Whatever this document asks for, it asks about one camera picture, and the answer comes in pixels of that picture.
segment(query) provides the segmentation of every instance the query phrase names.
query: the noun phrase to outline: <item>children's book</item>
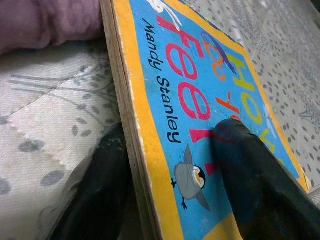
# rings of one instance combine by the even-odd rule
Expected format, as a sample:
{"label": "children's book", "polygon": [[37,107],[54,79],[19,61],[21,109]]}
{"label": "children's book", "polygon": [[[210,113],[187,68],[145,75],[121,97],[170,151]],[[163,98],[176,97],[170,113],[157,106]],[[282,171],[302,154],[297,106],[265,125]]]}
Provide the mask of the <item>children's book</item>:
{"label": "children's book", "polygon": [[179,0],[102,0],[145,239],[241,239],[212,129],[242,121],[307,190],[242,45]]}

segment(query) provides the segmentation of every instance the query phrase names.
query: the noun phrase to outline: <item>cartoon penguin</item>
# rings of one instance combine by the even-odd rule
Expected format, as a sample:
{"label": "cartoon penguin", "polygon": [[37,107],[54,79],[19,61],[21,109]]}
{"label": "cartoon penguin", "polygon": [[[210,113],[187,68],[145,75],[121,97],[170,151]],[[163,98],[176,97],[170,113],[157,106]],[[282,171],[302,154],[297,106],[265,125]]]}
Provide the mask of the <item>cartoon penguin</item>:
{"label": "cartoon penguin", "polygon": [[171,184],[175,188],[176,184],[182,195],[183,209],[187,209],[185,200],[197,199],[197,201],[208,211],[209,204],[202,192],[206,184],[205,172],[201,167],[194,165],[190,147],[186,146],[184,152],[184,162],[179,162],[174,168],[176,181],[171,178]]}

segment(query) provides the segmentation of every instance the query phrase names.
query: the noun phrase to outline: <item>book cover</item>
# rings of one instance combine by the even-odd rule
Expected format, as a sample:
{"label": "book cover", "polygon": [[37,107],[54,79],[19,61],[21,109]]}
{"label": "book cover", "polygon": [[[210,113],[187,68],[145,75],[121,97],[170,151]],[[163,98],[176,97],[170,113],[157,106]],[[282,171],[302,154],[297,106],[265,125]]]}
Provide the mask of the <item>book cover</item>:
{"label": "book cover", "polygon": [[224,119],[242,121],[308,189],[243,46],[182,1],[112,4],[164,239],[241,239],[211,152]]}

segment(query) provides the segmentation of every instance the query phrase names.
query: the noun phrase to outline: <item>purple fabric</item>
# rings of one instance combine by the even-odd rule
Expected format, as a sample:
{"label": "purple fabric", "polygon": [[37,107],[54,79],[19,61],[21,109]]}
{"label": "purple fabric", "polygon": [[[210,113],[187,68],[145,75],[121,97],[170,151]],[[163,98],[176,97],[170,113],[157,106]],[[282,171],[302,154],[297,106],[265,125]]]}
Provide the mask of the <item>purple fabric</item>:
{"label": "purple fabric", "polygon": [[99,0],[0,0],[0,54],[102,34]]}

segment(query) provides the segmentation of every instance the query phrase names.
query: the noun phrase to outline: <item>black object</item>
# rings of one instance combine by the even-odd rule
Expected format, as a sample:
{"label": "black object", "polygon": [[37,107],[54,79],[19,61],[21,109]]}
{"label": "black object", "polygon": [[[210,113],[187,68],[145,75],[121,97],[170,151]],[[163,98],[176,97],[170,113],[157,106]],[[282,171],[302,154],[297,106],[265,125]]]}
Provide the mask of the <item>black object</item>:
{"label": "black object", "polygon": [[314,7],[320,12],[320,0],[311,0],[313,3]]}
{"label": "black object", "polygon": [[121,124],[99,143],[71,204],[49,240],[116,240],[131,178]]}
{"label": "black object", "polygon": [[215,127],[213,153],[244,240],[320,239],[320,211],[240,121]]}

